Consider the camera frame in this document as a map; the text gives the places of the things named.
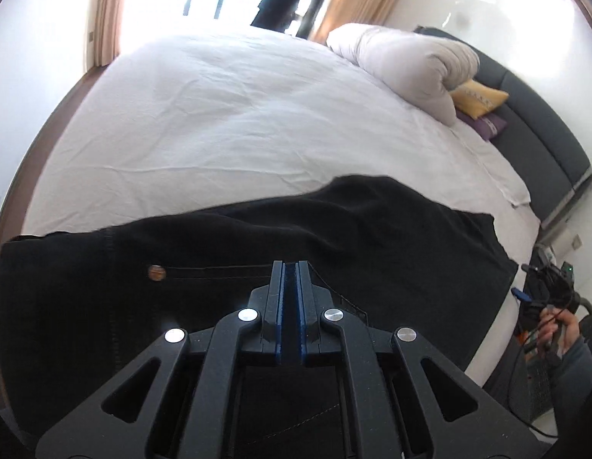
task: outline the triangular cutout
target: triangular cutout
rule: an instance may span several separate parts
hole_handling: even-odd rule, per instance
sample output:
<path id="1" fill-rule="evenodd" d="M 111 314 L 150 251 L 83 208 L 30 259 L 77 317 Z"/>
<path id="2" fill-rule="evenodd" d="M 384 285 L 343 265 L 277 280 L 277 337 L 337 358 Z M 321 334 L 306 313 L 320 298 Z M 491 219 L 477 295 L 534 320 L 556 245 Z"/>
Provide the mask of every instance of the triangular cutout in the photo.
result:
<path id="1" fill-rule="evenodd" d="M 477 401 L 445 374 L 431 359 L 422 359 L 421 367 L 426 373 L 445 421 L 455 421 L 477 410 Z"/>
<path id="2" fill-rule="evenodd" d="M 159 367 L 159 358 L 148 360 L 129 380 L 122 383 L 104 400 L 101 409 L 126 423 L 134 423 L 141 412 Z"/>

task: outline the metal rivet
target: metal rivet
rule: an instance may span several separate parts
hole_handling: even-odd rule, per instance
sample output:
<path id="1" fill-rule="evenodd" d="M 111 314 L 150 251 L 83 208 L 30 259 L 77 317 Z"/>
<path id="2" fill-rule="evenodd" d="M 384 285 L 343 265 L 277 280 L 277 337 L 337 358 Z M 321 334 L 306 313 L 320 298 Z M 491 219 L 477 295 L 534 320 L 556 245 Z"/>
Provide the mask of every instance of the metal rivet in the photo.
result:
<path id="1" fill-rule="evenodd" d="M 169 343 L 181 342 L 185 338 L 185 331 L 180 328 L 173 328 L 164 334 L 164 339 Z"/>
<path id="2" fill-rule="evenodd" d="M 153 282 L 161 282 L 166 278 L 166 270 L 161 265 L 151 265 L 147 269 L 147 277 Z"/>
<path id="3" fill-rule="evenodd" d="M 255 309 L 243 309 L 239 311 L 239 319 L 241 321 L 253 321 L 257 318 L 257 310 Z"/>
<path id="4" fill-rule="evenodd" d="M 396 332 L 396 336 L 403 342 L 412 342 L 417 338 L 417 333 L 411 328 L 400 328 Z"/>
<path id="5" fill-rule="evenodd" d="M 328 309 L 324 312 L 324 317 L 328 321 L 340 321 L 343 318 L 343 311 L 340 309 Z"/>

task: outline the white wall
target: white wall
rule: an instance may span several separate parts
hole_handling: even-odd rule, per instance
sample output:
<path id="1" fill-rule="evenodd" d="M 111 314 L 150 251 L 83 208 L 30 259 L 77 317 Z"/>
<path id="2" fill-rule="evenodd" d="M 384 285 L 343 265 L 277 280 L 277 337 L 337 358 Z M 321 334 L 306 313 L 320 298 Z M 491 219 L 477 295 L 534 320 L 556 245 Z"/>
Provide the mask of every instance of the white wall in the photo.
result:
<path id="1" fill-rule="evenodd" d="M 515 72 L 558 113 L 592 162 L 592 30 L 573 0 L 399 0 L 387 26 L 434 26 Z M 592 193 L 568 223 L 583 247 L 566 260 L 592 297 Z"/>
<path id="2" fill-rule="evenodd" d="M 87 70 L 89 4 L 0 4 L 0 208 L 32 140 Z"/>

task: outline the blue clip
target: blue clip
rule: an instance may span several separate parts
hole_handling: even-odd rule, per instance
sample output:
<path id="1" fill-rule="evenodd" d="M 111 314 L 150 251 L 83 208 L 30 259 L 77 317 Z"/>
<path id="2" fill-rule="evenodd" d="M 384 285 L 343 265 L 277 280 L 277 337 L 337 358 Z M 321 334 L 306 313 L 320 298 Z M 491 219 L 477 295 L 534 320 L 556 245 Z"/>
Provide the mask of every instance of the blue clip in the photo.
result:
<path id="1" fill-rule="evenodd" d="M 532 298 L 529 295 L 523 293 L 519 288 L 515 288 L 515 287 L 511 288 L 511 293 L 517 299 L 521 300 L 521 302 L 531 302 L 532 301 Z"/>

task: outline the gray upholstered headboard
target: gray upholstered headboard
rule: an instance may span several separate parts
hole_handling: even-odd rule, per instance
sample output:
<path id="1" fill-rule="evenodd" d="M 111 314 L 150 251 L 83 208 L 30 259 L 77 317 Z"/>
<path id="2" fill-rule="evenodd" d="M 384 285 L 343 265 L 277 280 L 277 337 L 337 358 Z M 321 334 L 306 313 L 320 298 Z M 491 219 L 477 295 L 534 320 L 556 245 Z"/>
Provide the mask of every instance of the gray upholstered headboard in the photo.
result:
<path id="1" fill-rule="evenodd" d="M 434 27 L 418 27 L 415 32 L 462 41 Z M 532 88 L 495 60 L 472 49 L 481 63 L 475 79 L 510 95 L 495 111 L 508 125 L 492 143 L 530 190 L 530 206 L 543 230 L 550 228 L 592 184 L 589 159 L 560 117 Z"/>

